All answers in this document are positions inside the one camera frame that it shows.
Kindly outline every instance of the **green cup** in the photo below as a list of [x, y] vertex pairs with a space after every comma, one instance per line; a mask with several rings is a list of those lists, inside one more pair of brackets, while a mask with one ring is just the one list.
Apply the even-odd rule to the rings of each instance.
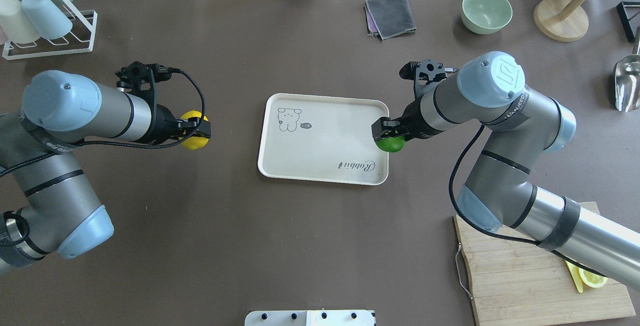
[[462, 22], [476, 34], [493, 34], [512, 20], [509, 0], [462, 0]]

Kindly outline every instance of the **blue plastic cover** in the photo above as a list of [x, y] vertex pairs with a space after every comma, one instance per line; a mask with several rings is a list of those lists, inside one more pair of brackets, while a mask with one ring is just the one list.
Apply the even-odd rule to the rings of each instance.
[[555, 104], [558, 106], [560, 110], [560, 130], [558, 131], [558, 135], [548, 148], [544, 149], [546, 153], [551, 153], [553, 151], [558, 151], [573, 139], [573, 136], [576, 134], [576, 116], [571, 112], [571, 110], [563, 107], [560, 103], [558, 103], [555, 99]]
[[98, 114], [103, 95], [91, 79], [59, 70], [34, 76], [22, 96], [29, 120], [47, 130], [69, 132], [82, 128]]
[[522, 67], [503, 51], [489, 51], [467, 62], [457, 74], [462, 96], [481, 107], [509, 105], [524, 91]]
[[481, 228], [494, 233], [502, 226], [502, 222], [466, 185], [462, 186], [456, 202], [462, 214]]
[[57, 253], [66, 259], [82, 255], [112, 237], [113, 228], [112, 220], [102, 205], [71, 232], [58, 247]]

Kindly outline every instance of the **cartoon bear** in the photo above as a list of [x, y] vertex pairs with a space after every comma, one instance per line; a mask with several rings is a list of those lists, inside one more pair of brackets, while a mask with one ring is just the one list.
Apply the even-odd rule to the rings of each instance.
[[281, 132], [294, 132], [298, 127], [298, 120], [300, 120], [300, 113], [302, 110], [299, 108], [278, 108], [278, 123], [280, 124]]

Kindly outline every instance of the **brown table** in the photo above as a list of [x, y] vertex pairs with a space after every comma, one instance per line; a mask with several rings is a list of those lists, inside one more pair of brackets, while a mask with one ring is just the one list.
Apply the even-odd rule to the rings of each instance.
[[[2, 60], [0, 110], [16, 109], [40, 71], [114, 85], [120, 67], [160, 62], [199, 82], [214, 137], [199, 151], [77, 151], [115, 234], [75, 260], [52, 254], [3, 278], [0, 324], [239, 326], [251, 310], [321, 308], [375, 310], [382, 326], [473, 324], [446, 187], [477, 123], [410, 142], [375, 187], [269, 179], [256, 167], [269, 96], [379, 99], [398, 116], [413, 98], [397, 75], [410, 60], [461, 66], [490, 50], [514, 55], [528, 84], [578, 119], [572, 142], [543, 156], [532, 182], [597, 201], [602, 215], [640, 230], [640, 112], [619, 113], [608, 98], [615, 62], [632, 48], [621, 0], [586, 1], [590, 29], [569, 44], [537, 30], [540, 0], [510, 0], [510, 24], [484, 36], [462, 25], [462, 0], [409, 1], [416, 33], [380, 42], [366, 34], [364, 0], [77, 0], [98, 11], [94, 51]], [[186, 79], [159, 86], [176, 115], [198, 107]], [[11, 177], [0, 190], [2, 210], [25, 205]], [[630, 294], [640, 310], [640, 294]]]

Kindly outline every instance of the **cutting board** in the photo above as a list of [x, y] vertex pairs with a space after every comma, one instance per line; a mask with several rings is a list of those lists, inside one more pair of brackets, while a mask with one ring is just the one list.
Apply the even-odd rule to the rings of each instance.
[[[580, 204], [599, 214], [596, 203]], [[459, 216], [476, 326], [549, 326], [636, 315], [627, 287], [609, 279], [604, 287], [576, 291], [565, 261], [530, 244], [484, 235]], [[503, 226], [500, 234], [522, 237]]]

